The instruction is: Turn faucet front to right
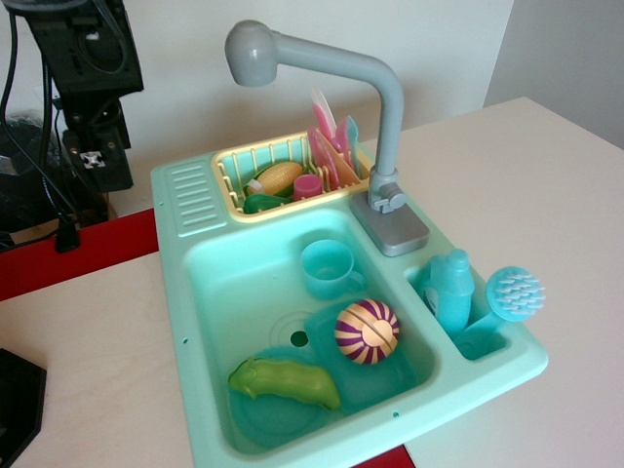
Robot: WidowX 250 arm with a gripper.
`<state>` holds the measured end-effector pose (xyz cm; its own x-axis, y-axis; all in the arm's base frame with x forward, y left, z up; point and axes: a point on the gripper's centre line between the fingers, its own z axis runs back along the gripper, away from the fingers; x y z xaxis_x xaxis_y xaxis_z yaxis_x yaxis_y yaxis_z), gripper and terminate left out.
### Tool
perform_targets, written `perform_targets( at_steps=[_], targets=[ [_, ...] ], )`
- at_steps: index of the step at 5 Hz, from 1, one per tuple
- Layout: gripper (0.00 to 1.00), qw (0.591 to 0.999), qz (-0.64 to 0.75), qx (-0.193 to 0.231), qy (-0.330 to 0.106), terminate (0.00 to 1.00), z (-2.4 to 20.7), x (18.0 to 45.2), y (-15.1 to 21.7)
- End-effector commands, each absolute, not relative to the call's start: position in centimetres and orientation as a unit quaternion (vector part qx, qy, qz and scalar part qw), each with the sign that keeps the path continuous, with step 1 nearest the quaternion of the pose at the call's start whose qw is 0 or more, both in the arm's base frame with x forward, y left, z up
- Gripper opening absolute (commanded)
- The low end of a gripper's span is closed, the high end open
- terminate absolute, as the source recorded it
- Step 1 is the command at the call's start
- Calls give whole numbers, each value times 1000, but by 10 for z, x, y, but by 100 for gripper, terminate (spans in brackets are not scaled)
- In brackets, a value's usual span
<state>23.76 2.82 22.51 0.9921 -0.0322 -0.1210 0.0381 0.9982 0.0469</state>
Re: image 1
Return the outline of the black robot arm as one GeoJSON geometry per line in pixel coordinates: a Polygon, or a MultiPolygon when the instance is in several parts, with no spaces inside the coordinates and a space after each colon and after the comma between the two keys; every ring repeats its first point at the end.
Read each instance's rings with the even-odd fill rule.
{"type": "Polygon", "coordinates": [[[121,98],[143,90],[121,1],[24,1],[19,12],[50,67],[70,161],[98,193],[133,186],[121,98]]]}

